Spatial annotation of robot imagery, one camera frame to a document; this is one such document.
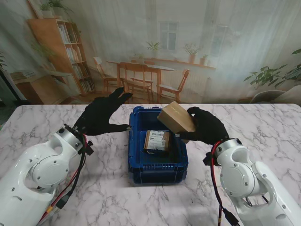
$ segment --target blue plastic crate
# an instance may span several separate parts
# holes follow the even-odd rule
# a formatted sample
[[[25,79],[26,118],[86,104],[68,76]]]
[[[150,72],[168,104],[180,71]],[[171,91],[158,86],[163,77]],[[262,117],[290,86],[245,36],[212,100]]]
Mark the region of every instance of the blue plastic crate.
[[[157,116],[161,109],[135,107],[130,114],[128,142],[128,172],[136,184],[174,184],[186,178],[188,157],[186,145],[171,132],[170,147],[167,156],[147,154],[143,151],[146,131],[170,131]]]

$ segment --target red cable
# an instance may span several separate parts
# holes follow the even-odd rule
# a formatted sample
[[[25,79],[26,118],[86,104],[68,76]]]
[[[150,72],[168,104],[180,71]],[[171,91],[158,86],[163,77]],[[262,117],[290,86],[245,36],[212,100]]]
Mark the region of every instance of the red cable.
[[[212,148],[212,151],[211,151],[211,155],[212,155],[212,158],[211,158],[211,170],[212,170],[212,175],[213,175],[213,178],[212,178],[212,182],[214,183],[214,185],[216,186],[216,181],[215,181],[215,173],[214,173],[214,153],[215,153],[215,150],[216,150],[216,147],[221,143],[221,141],[217,142],[216,144],[214,144],[213,148]],[[220,207],[219,207],[219,214],[218,214],[218,226],[221,225],[221,217],[222,217],[222,200],[220,197],[217,197],[219,199],[219,203],[220,203]]]
[[[86,138],[86,135],[83,134],[83,137],[84,137],[84,140],[85,140],[85,148],[86,148],[86,147],[87,147],[87,138]],[[53,207],[53,206],[59,201],[59,199],[60,199],[60,198],[62,197],[62,195],[64,194],[65,190],[66,190],[66,189],[70,186],[70,184],[74,181],[77,172],[78,172],[78,169],[74,172],[74,174],[73,174],[71,180],[69,181],[69,183],[67,184],[66,188],[63,189],[63,191],[61,191],[61,193],[57,196],[57,198],[51,203],[51,205],[50,205],[51,207]],[[40,219],[39,222],[41,222],[47,215],[48,215],[48,212],[45,212],[45,213],[43,214],[43,216],[41,217],[41,219]]]

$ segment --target black glove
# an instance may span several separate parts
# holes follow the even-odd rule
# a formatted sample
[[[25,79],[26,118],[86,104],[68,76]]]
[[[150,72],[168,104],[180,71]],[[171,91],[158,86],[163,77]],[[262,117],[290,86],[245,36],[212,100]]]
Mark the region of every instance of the black glove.
[[[224,124],[208,111],[198,107],[191,107],[187,112],[193,116],[196,127],[195,132],[180,132],[180,138],[185,140],[200,140],[208,145],[214,145],[222,139],[228,139],[229,135]]]
[[[123,91],[124,88],[120,87],[108,97],[95,98],[85,108],[73,128],[89,136],[126,131],[130,127],[127,124],[109,124],[112,114],[132,96],[131,93],[125,93],[119,97]]]

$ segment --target houseplant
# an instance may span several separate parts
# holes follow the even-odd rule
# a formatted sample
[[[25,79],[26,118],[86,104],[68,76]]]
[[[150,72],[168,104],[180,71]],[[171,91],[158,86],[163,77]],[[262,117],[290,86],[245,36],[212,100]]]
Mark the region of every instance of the houseplant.
[[[204,54],[203,58],[199,59],[199,64],[200,65],[205,65],[207,57],[208,57],[208,55]]]
[[[55,71],[55,67],[53,64],[49,61],[49,57],[55,56],[55,52],[49,49],[48,47],[44,45],[40,45],[37,42],[32,42],[31,47],[33,50],[37,51],[37,53],[41,56],[41,60],[44,63],[43,67],[52,71]]]
[[[48,4],[52,7],[55,15],[61,16],[62,19],[67,19],[68,11],[72,12],[72,10],[66,7],[62,1],[63,0],[49,0]]]
[[[2,52],[0,52],[0,67],[3,69],[3,66],[6,66],[7,67],[7,65],[4,63],[4,56],[3,56],[3,54],[2,54]]]
[[[157,58],[158,50],[161,49],[159,47],[160,42],[152,43],[146,42],[149,46],[147,47],[148,50],[151,50],[151,58]]]
[[[50,11],[50,4],[44,3],[40,5],[40,10],[42,10],[42,14],[44,18],[53,18],[52,12]]]
[[[246,77],[244,81],[252,79],[250,85],[254,87],[254,90],[257,90],[259,87],[264,86],[266,83],[269,83],[268,86],[270,86],[282,78],[279,75],[281,73],[281,71],[279,70],[284,68],[285,66],[287,65],[283,65],[276,69],[269,68],[268,66],[263,67],[260,69],[260,72],[250,72],[250,74],[252,75]],[[276,83],[275,88],[280,86],[283,82],[284,81],[280,81]]]
[[[201,47],[196,46],[194,43],[186,43],[184,46],[185,51],[189,54],[189,63],[194,63],[196,54],[202,49]]]
[[[294,51],[292,54],[298,54],[301,53],[301,49],[298,49]],[[283,81],[285,82],[286,80],[295,80],[295,82],[300,82],[301,81],[301,62],[295,66],[294,69],[290,70],[288,73],[285,74],[283,77]]]
[[[144,54],[134,53],[134,60],[136,60],[137,63],[144,64]]]

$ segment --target backdrop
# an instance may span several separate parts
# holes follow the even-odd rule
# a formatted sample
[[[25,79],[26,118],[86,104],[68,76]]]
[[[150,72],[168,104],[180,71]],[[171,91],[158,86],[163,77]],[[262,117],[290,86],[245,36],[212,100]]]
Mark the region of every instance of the backdrop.
[[[134,93],[130,103],[300,104],[300,8],[299,0],[1,0],[0,68],[33,104],[86,104],[118,86]]]

